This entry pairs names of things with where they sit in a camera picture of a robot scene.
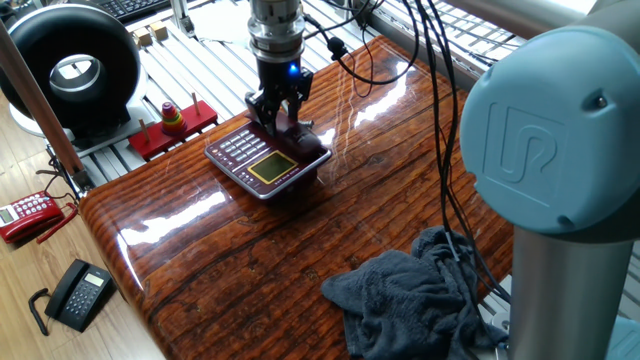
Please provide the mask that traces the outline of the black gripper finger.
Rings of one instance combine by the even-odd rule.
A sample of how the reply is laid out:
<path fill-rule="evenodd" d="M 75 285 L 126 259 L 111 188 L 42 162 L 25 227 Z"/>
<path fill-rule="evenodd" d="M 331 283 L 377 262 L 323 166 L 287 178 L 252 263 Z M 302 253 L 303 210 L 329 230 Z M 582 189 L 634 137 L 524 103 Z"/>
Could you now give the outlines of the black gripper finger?
<path fill-rule="evenodd" d="M 308 69 L 298 69 L 288 76 L 286 100 L 287 115 L 290 120 L 298 120 L 301 104 L 309 98 L 314 74 Z"/>
<path fill-rule="evenodd" d="M 268 89 L 245 94 L 245 104 L 251 119 L 257 122 L 269 135 L 276 134 L 276 118 L 280 109 L 280 101 Z"/>

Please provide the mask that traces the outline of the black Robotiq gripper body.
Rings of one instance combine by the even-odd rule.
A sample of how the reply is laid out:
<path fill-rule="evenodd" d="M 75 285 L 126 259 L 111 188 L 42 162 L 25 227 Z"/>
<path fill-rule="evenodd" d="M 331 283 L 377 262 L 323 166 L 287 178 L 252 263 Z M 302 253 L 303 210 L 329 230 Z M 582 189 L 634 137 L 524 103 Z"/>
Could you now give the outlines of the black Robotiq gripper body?
<path fill-rule="evenodd" d="M 257 60 L 258 76 L 260 79 L 259 89 L 268 89 L 278 99 L 286 98 L 286 88 L 288 84 L 288 76 L 294 74 L 298 69 L 307 69 L 301 65 L 301 58 L 297 57 L 293 60 L 285 62 L 267 62 Z"/>

